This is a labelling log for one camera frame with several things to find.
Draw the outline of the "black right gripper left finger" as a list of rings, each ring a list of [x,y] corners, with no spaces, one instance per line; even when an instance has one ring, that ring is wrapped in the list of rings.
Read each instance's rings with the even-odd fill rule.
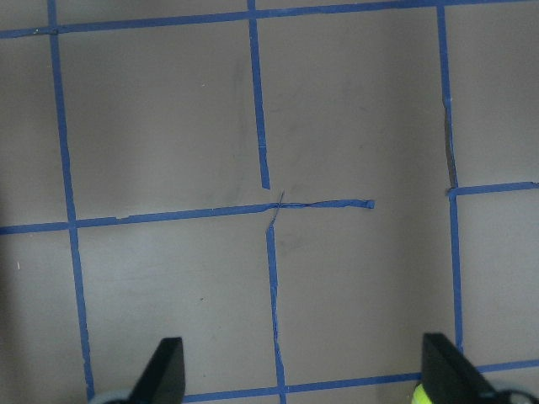
[[[184,394],[183,339],[163,338],[128,396],[128,402],[180,404]]]

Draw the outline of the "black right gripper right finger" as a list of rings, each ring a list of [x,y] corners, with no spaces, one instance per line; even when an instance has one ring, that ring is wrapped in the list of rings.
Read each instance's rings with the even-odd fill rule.
[[[443,333],[422,340],[422,386],[435,404],[496,403],[497,391]]]

